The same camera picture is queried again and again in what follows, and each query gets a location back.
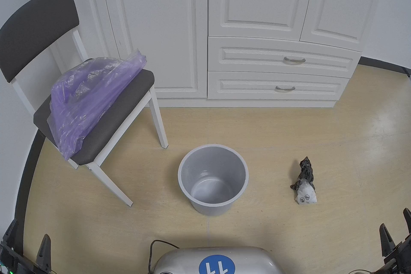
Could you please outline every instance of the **white chair leg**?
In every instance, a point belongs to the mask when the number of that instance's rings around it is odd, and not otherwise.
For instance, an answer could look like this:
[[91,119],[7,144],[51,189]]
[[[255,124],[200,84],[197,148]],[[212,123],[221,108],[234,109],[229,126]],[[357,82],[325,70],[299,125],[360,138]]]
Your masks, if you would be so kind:
[[153,117],[154,125],[157,130],[158,138],[162,148],[168,147],[166,132],[164,130],[163,120],[160,114],[160,107],[158,107],[157,97],[155,95],[154,86],[150,88],[151,99],[148,101],[150,105],[151,115]]
[[69,163],[69,164],[71,164],[71,166],[74,168],[74,169],[76,169],[77,170],[77,168],[79,167],[79,165],[77,164],[77,163],[75,163],[72,159],[68,159],[67,160],[67,162]]
[[87,168],[98,178],[100,181],[107,186],[115,195],[117,195],[126,205],[131,207],[133,201],[131,201],[127,195],[123,193],[121,189],[118,188],[116,184],[106,175],[106,173],[99,167],[95,162],[86,164]]

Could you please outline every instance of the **chair backrest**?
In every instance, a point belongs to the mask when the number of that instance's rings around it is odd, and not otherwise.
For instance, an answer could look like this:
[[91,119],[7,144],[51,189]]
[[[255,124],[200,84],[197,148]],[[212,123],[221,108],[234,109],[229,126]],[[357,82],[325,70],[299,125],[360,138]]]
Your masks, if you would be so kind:
[[79,24],[74,0],[30,0],[0,29],[0,69],[7,82]]

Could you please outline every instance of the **gray seat cushion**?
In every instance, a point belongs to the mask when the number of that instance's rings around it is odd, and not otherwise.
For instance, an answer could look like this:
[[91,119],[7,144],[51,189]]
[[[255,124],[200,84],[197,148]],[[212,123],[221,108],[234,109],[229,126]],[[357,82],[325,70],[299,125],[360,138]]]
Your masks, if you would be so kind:
[[[71,159],[78,165],[93,162],[121,123],[123,123],[126,117],[137,106],[153,84],[154,74],[151,71],[141,70],[101,117],[93,130],[85,137],[80,151],[74,154]],[[55,145],[53,135],[47,123],[47,118],[50,115],[50,100],[51,96],[49,96],[34,113],[33,122]]]

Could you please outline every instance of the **translucent purple bag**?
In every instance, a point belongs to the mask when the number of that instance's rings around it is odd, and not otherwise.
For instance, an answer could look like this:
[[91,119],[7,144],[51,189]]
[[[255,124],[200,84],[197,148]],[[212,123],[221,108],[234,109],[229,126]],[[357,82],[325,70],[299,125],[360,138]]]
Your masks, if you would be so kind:
[[137,50],[127,60],[99,57],[64,73],[51,88],[47,119],[54,141],[68,160],[83,145],[125,87],[146,65]]

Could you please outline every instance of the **wall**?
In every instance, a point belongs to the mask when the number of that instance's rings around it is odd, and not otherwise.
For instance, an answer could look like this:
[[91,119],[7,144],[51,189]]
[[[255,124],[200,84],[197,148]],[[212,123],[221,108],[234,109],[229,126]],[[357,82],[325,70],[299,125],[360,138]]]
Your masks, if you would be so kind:
[[[0,26],[29,0],[0,0]],[[57,64],[49,51],[30,63],[18,81],[30,93],[35,108],[44,101],[59,76]],[[29,78],[36,80],[30,83]],[[14,207],[21,174],[32,144],[36,127],[13,87],[0,74],[0,236],[14,218]]]
[[411,68],[411,0],[379,0],[362,55]]

